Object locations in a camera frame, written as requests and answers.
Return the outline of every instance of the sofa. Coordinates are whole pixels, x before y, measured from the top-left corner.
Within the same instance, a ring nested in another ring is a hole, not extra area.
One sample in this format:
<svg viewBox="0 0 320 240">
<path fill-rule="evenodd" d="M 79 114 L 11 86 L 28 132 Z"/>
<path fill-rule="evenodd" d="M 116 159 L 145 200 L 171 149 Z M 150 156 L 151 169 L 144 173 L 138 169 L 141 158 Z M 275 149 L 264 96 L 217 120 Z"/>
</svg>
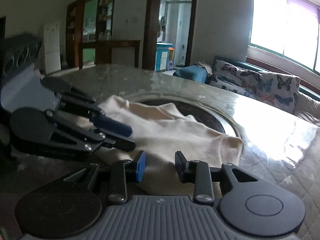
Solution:
<svg viewBox="0 0 320 240">
<path fill-rule="evenodd" d="M 249 70 L 258 73 L 270 73 L 269 71 L 257 67 L 255 65 L 251 65 L 241 61 L 230 60 L 225 57 L 215 57 L 216 62 L 225 62 L 230 65 L 233 65 L 234 69 L 242 69 Z M 200 83 L 212 84 L 212 76 L 209 74 L 208 69 L 205 67 L 201 67 L 199 65 L 192 65 L 189 67 L 185 67 L 177 70 L 173 73 L 174 76 L 194 80 Z M 313 123 L 317 126 L 320 126 L 320 95 L 314 93 L 313 91 L 299 86 L 299 91 L 297 91 L 297 100 L 295 100 L 295 106 L 292 111 L 289 113 L 294 114 L 295 116 L 304 119 L 307 122 Z"/>
</svg>

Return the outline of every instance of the wooden door frame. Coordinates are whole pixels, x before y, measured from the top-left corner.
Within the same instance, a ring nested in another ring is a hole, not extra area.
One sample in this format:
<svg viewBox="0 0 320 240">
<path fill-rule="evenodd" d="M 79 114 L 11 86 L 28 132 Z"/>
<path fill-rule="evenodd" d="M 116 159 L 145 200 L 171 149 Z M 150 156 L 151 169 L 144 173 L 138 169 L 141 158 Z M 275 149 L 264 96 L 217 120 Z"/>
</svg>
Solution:
<svg viewBox="0 0 320 240">
<path fill-rule="evenodd" d="M 185 66 L 189 66 L 190 60 L 191 60 L 191 50 L 192 50 L 193 34 L 194 34 L 195 19 L 196 19 L 196 2 L 197 0 L 192 0 L 192 4 L 191 4 L 190 27 L 189 27 Z M 160 8 L 160 0 L 147 0 L 143 53 L 142 53 L 142 68 L 153 70 L 153 71 L 155 69 L 156 40 L 157 40 L 157 33 L 159 30 L 159 20 L 158 20 L 159 8 Z"/>
</svg>

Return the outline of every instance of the black gripper pad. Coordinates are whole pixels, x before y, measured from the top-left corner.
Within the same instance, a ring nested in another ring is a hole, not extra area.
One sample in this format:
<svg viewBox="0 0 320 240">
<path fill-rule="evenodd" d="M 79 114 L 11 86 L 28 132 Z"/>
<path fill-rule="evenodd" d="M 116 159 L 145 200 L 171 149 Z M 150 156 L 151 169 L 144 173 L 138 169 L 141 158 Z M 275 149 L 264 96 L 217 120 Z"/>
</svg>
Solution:
<svg viewBox="0 0 320 240">
<path fill-rule="evenodd" d="M 39 238 L 24 235 L 22 240 Z M 188 196 L 133 196 L 126 204 L 109 206 L 79 240 L 250 240 L 223 222 L 214 208 L 195 204 Z M 298 240 L 294 235 L 279 237 Z"/>
</svg>

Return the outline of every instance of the metal bolt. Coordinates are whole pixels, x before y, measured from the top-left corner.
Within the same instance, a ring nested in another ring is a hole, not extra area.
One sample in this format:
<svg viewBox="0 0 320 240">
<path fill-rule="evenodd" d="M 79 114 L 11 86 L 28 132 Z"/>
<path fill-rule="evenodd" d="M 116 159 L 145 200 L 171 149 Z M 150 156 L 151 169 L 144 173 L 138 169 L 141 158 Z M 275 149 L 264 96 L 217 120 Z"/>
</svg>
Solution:
<svg viewBox="0 0 320 240">
<path fill-rule="evenodd" d="M 92 147 L 91 147 L 90 144 L 86 144 L 86 145 L 84 146 L 84 148 L 85 148 L 87 151 L 91 151 L 91 150 L 92 150 Z"/>
<path fill-rule="evenodd" d="M 112 202 L 122 202 L 122 201 L 124 201 L 124 196 L 122 196 L 120 194 L 111 194 L 109 196 L 109 200 Z"/>
<path fill-rule="evenodd" d="M 104 134 L 104 133 L 99 133 L 99 135 L 100 135 L 100 137 L 102 138 L 102 139 L 104 139 L 104 138 L 106 138 L 106 135 Z"/>
<path fill-rule="evenodd" d="M 53 112 L 51 110 L 47 110 L 47 116 L 52 117 L 53 116 Z"/>
<path fill-rule="evenodd" d="M 200 203 L 208 203 L 212 200 L 212 197 L 210 197 L 207 194 L 200 194 L 200 195 L 197 195 L 195 199 Z"/>
</svg>

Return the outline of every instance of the wooden table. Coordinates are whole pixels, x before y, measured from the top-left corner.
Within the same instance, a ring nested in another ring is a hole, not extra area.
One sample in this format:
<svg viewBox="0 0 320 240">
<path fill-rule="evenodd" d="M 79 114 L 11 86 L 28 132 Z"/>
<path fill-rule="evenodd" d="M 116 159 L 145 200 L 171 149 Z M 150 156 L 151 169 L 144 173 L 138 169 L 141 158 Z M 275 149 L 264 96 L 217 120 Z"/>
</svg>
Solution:
<svg viewBox="0 0 320 240">
<path fill-rule="evenodd" d="M 134 48 L 134 67 L 139 67 L 140 41 L 95 41 L 79 44 L 79 69 L 83 67 L 83 49 L 96 49 L 96 64 L 111 64 L 113 48 Z"/>
</svg>

